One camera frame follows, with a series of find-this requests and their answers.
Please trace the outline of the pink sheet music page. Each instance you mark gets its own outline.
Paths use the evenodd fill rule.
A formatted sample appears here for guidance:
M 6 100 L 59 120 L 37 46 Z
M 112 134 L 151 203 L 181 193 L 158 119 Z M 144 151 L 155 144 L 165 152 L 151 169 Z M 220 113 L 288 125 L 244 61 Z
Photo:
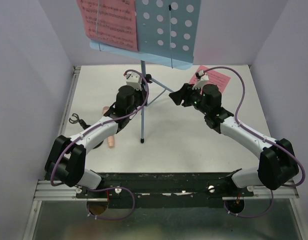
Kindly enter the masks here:
M 90 40 L 138 51 L 134 0 L 77 0 L 76 4 Z
M 203 66 L 203 65 L 200 65 L 197 69 L 197 72 L 199 71 L 204 71 L 204 70 L 207 70 L 208 67 L 206 66 Z M 213 85 L 216 85 L 219 89 L 219 91 L 223 94 L 224 91 L 225 91 L 225 88 L 227 87 L 231 77 L 227 76 L 227 75 L 224 75 L 216 70 L 211 70 L 211 71 L 208 71 L 207 72 L 207 76 L 208 76 L 208 79 L 209 81 L 207 82 L 207 84 L 213 84 Z M 189 84 L 195 84 L 197 82 L 197 77 L 196 75 L 194 74 L 192 76 L 192 78 L 190 79 L 189 81 Z

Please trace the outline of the pink microphone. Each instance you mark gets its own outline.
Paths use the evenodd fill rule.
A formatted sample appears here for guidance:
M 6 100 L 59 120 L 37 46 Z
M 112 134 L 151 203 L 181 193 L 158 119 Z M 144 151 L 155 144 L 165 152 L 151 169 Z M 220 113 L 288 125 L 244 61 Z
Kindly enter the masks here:
M 102 114 L 104 115 L 107 111 L 109 110 L 109 107 L 108 106 L 104 106 L 103 109 L 102 109 Z M 107 144 L 108 144 L 108 147 L 110 149 L 114 148 L 115 147 L 115 138 L 114 136 L 109 136 L 107 138 Z

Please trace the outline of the blue music stand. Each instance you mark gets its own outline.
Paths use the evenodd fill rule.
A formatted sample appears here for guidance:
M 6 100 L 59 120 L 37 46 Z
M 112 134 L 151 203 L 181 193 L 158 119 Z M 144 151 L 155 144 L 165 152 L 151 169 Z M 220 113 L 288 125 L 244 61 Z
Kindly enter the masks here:
M 91 41 L 95 50 L 118 54 L 146 63 L 187 70 L 193 65 L 201 1 L 136 0 L 137 52 Z

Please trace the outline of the black microphone stand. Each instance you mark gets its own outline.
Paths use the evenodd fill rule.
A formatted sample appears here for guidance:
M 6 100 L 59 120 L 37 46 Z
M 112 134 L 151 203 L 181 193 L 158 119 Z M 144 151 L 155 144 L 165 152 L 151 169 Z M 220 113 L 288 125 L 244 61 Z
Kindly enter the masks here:
M 79 124 L 83 130 L 86 130 L 91 126 L 90 124 L 87 124 L 82 118 L 80 118 L 77 113 L 73 113 L 68 121 L 71 124 Z

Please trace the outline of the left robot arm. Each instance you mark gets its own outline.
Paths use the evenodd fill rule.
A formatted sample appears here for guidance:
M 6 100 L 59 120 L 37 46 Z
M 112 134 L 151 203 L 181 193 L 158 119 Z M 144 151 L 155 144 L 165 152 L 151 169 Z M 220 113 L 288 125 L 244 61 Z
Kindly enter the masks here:
M 71 136 L 58 136 L 52 145 L 44 170 L 50 176 L 51 185 L 65 184 L 69 187 L 86 187 L 95 198 L 105 191 L 102 177 L 86 169 L 86 155 L 96 146 L 120 132 L 134 115 L 145 106 L 148 91 L 144 86 L 140 90 L 130 85 L 118 89 L 115 102 L 95 124 Z

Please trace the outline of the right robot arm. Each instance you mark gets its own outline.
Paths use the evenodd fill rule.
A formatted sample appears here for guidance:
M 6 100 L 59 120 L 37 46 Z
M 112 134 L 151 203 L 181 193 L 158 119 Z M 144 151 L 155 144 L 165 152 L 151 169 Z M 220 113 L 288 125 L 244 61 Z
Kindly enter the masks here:
M 207 84 L 202 89 L 195 89 L 192 84 L 185 83 L 169 97 L 177 106 L 194 107 L 200 111 L 210 129 L 241 144 L 259 160 L 258 167 L 231 173 L 224 183 L 228 195 L 235 196 L 248 186 L 276 190 L 299 173 L 291 143 L 285 138 L 275 140 L 259 132 L 252 133 L 250 127 L 243 127 L 230 111 L 222 107 L 222 93 L 216 85 Z

